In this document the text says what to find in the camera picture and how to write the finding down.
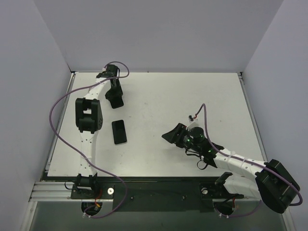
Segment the black phone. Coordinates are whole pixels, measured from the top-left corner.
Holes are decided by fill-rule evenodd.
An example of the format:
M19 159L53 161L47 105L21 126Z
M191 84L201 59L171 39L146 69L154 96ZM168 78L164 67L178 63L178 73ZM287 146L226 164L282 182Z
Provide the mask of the black phone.
M109 101L110 101L110 105L113 109L117 109L117 108L124 106L124 102L123 102L123 99L122 99L121 96L113 97Z
M124 120L113 121L112 131L115 145L120 145L127 142Z

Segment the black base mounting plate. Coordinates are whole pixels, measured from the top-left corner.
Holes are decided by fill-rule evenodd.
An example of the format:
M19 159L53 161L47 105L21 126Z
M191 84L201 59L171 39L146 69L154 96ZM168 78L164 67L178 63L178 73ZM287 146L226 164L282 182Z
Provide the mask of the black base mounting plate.
M94 186L71 188L71 199L82 210L100 215L116 212L212 212L216 206L231 209L243 195L229 193L219 177L125 177L121 182L99 177Z

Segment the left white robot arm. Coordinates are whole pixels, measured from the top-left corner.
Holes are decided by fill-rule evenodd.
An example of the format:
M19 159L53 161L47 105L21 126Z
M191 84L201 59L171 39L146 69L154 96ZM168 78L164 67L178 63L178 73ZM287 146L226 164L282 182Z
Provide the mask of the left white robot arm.
M97 136L103 126L103 114L98 98L106 83L101 81L113 77L110 80L111 88L105 94L105 98L113 109L122 107L124 102L121 84L117 78L119 74L120 69L116 65L107 64L105 70L96 76L97 86L91 87L83 98L77 98L75 101L76 126L80 132L81 152L84 154L80 158L75 186L78 190L82 189L88 198L94 198L101 192L97 170L91 166L95 164Z

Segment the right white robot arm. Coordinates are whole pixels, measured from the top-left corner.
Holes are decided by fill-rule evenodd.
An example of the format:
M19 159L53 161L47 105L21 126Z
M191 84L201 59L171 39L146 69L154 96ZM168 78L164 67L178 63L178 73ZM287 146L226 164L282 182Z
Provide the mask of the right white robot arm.
M201 127L177 124L162 135L167 142L192 152L206 166L223 169L228 177L215 184L216 194L225 197L238 194L262 200L276 213L284 213L293 200L300 196L300 187L278 160L257 161L232 153L213 143Z

